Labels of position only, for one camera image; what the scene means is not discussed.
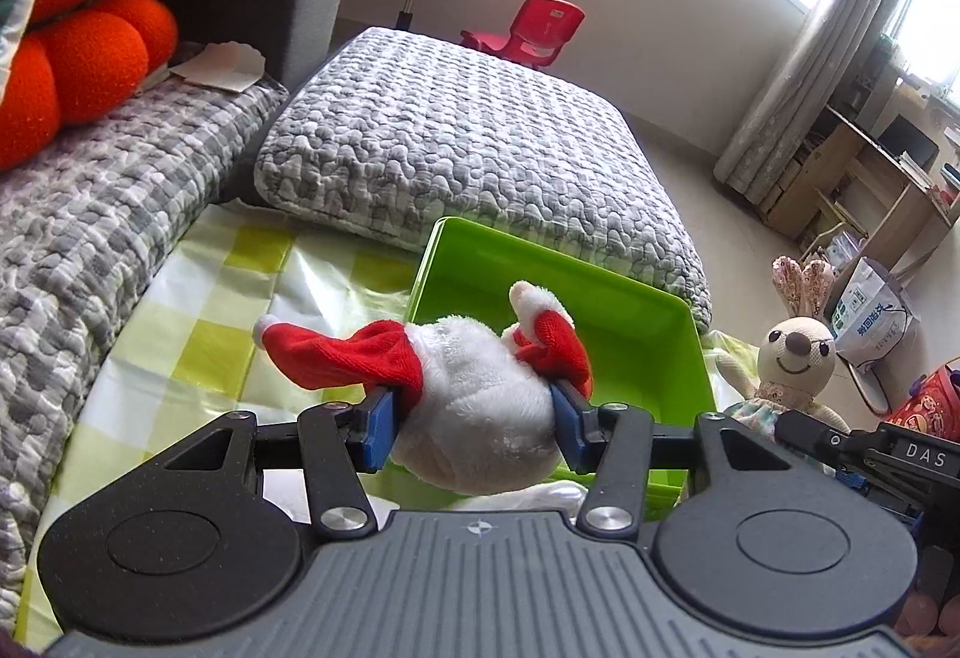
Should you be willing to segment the white paper shopping bag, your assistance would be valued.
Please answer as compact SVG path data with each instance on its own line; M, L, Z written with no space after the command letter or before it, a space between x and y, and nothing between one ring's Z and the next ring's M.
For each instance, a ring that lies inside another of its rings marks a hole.
M858 372L871 370L907 336L914 321L905 289L875 259L861 256L833 307L836 354Z

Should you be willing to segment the red plastic child chair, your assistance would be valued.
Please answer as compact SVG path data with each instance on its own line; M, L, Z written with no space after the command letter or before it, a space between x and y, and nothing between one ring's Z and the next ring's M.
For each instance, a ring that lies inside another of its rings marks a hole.
M526 0L517 9L506 35L460 32L460 45L494 58L545 70L578 32L583 9L565 0Z

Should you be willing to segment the white paper piece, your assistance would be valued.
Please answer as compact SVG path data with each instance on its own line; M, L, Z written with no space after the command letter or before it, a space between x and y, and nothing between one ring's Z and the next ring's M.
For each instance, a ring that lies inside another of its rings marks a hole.
M247 43L208 43L194 58L172 66L171 73L195 86L242 94L265 74L265 58Z

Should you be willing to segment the green plastic bin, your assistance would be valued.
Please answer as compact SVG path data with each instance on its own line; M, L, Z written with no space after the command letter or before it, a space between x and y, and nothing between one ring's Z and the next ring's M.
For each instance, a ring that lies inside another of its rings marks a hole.
M516 320L509 287L525 279L571 313L594 378L594 403L631 404L666 426L692 426L715 407L688 305L667 292L459 217L434 224L418 261L364 248L352 279L377 318L428 323L470 316L503 331Z

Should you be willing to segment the orange carrot plush pillow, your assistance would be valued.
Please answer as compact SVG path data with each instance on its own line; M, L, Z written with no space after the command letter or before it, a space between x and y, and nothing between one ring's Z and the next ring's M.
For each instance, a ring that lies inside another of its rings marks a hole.
M2 92L3 169L122 105L178 42L176 18L158 0L34 1Z

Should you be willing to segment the grey curtain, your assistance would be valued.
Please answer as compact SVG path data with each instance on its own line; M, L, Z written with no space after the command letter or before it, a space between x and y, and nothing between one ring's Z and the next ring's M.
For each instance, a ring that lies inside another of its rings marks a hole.
M721 152L713 175L758 204L900 0L818 0Z

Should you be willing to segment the wooden desk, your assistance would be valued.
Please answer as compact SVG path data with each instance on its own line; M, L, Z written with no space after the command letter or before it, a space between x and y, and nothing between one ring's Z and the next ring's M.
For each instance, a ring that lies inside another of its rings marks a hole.
M818 114L761 219L809 256L844 238L910 281L958 219L958 193L940 175L957 125L882 35Z

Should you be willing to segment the white santa plush toy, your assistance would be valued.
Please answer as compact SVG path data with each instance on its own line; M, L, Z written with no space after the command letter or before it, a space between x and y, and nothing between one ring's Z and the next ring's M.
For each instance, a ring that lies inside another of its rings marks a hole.
M264 315L252 337L304 390L390 391L395 464L439 489L493 495L534 486L558 465L551 385L592 396L589 355L556 295L517 281L509 303L516 321L499 333L449 315L377 320L337 339Z

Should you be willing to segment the grey quilted sofa cover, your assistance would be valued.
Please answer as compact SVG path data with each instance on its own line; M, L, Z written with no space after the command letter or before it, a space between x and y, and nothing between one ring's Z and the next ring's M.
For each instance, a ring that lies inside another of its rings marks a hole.
M166 256L285 103L168 79L2 177L2 627L76 417Z

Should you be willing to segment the red patterned bag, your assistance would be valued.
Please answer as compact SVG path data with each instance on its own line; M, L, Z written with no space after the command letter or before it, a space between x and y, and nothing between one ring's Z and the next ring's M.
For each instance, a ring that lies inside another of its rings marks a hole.
M907 403L887 417L895 426L914 432L960 440L960 372L958 359L947 360L931 373L924 373L910 387Z

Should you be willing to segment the yellow checkered tablecloth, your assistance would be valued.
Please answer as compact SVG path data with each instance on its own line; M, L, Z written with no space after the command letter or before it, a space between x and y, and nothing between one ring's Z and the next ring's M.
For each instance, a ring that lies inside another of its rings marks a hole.
M370 247L395 250L244 204L205 209L104 359L53 478L44 520L57 520L225 412L286 422L313 406L316 395L275 369L254 346L252 330L267 313L335 337L381 320L364 305L370 293L352 279L356 254ZM713 409L724 408L736 394L719 376L716 357L727 352L752 367L754 348L719 331L698 336Z

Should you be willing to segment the grey quilted cushion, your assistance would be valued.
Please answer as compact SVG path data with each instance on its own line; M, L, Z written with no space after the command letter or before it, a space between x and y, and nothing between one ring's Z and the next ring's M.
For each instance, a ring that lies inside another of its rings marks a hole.
M418 252L464 219L631 277L713 321L703 261L612 103L426 35L370 27L288 100L252 183L291 216Z

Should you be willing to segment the beige bunny doll with dress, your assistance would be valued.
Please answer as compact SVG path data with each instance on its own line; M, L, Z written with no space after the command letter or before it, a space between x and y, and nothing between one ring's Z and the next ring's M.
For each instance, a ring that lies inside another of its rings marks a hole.
M724 414L770 440L786 411L804 412L848 432L848 422L818 401L836 365L835 337L823 318L835 271L823 259L801 265L791 256L780 256L771 265L771 281L788 318L776 323L760 344L755 382L727 352L718 355L719 375L740 396Z

